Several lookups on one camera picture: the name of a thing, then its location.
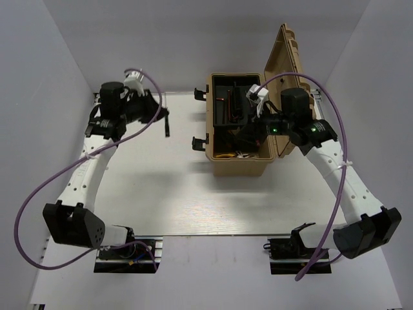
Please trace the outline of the black green screwdriver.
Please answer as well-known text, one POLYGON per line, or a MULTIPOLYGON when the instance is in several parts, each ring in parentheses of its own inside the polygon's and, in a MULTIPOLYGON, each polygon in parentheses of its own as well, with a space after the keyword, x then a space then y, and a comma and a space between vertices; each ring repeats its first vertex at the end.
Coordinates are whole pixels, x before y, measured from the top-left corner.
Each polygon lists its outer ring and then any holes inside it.
POLYGON ((170 125, 169 125, 168 115, 165 116, 165 137, 166 138, 170 137, 170 125))

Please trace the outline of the large brown hex key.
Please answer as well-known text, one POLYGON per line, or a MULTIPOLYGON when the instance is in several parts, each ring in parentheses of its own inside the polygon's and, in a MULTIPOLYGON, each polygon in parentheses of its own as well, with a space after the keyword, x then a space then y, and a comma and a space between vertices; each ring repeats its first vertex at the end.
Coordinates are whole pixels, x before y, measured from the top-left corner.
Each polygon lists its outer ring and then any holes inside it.
POLYGON ((225 124, 225 115, 226 115, 226 103, 227 100, 225 98, 216 98, 217 104, 217 119, 221 121, 221 124, 225 124))

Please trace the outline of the tan plastic toolbox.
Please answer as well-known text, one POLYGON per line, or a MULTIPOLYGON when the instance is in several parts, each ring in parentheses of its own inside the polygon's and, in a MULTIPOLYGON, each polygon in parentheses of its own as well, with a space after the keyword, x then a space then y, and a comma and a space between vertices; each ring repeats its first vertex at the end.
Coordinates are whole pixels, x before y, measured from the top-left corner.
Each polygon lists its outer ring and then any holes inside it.
POLYGON ((271 116, 281 109, 283 90, 310 92, 302 71, 295 33, 282 24, 263 74, 214 73, 205 90, 195 89, 194 98, 206 103, 206 133, 204 139, 193 138, 192 148, 205 153, 214 176, 261 176, 267 165, 293 151, 288 136, 268 134, 247 93, 265 83, 269 98, 262 117, 271 116))

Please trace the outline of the yellow black needle-nose pliers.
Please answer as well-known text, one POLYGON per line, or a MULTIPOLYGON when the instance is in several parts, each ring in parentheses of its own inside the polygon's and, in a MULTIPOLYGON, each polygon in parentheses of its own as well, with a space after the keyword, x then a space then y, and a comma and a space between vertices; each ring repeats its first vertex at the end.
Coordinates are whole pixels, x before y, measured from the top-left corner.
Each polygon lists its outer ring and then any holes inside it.
POLYGON ((215 155, 216 159, 227 159, 227 158, 237 158, 238 154, 236 153, 224 153, 224 154, 218 154, 215 155))

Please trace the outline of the orange handled tool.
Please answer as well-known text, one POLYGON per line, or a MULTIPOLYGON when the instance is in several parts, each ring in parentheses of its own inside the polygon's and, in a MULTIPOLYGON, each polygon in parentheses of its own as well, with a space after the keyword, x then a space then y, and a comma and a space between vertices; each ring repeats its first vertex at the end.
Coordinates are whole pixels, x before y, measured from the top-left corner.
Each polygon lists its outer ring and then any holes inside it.
POLYGON ((256 156, 257 156, 257 154, 254 153, 254 152, 236 151, 236 157, 237 158, 255 158, 256 156))

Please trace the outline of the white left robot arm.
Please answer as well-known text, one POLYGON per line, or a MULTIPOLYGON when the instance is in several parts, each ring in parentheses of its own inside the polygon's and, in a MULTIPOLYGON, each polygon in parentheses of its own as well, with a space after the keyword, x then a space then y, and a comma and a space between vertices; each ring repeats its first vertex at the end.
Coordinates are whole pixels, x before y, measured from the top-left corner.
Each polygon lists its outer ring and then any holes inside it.
POLYGON ((103 83, 99 99, 85 130, 82 163, 76 165, 57 201, 45 205, 43 218, 55 243, 89 249, 114 247, 121 257, 128 258, 136 251, 132 230, 106 224, 95 215, 97 192, 126 126, 135 121, 158 121, 168 111, 140 81, 130 79, 103 83))

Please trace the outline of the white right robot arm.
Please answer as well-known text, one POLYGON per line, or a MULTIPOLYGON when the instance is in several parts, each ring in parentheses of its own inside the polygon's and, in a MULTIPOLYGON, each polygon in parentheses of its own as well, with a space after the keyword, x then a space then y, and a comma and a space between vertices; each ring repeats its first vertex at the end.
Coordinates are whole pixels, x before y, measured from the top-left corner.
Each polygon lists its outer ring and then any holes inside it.
POLYGON ((322 175, 339 200, 346 224, 332 230, 336 249, 353 259, 388 243, 401 222, 395 208, 386 208, 363 183, 352 164, 345 159, 344 143, 331 125, 314 119, 310 96, 302 88, 281 92, 281 108, 274 108, 268 90, 252 85, 247 98, 256 106, 254 123, 266 129, 267 135, 288 136, 306 159, 322 175))

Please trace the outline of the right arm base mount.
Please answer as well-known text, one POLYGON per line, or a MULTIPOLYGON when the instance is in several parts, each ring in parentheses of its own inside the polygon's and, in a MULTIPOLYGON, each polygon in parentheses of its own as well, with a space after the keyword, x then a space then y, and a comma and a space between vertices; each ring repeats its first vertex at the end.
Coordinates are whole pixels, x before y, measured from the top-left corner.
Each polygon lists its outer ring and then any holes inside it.
POLYGON ((324 230, 324 225, 304 223, 288 234, 268 236, 263 250, 269 255, 270 274, 297 274, 309 263, 324 230))

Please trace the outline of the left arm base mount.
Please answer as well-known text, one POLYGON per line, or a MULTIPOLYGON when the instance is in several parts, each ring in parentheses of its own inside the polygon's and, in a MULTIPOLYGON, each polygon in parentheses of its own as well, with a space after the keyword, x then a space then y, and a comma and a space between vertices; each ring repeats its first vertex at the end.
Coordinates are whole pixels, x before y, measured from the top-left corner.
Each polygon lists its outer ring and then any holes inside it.
POLYGON ((137 237, 133 245, 121 249, 98 250, 94 273, 155 274, 161 263, 163 237, 137 237))

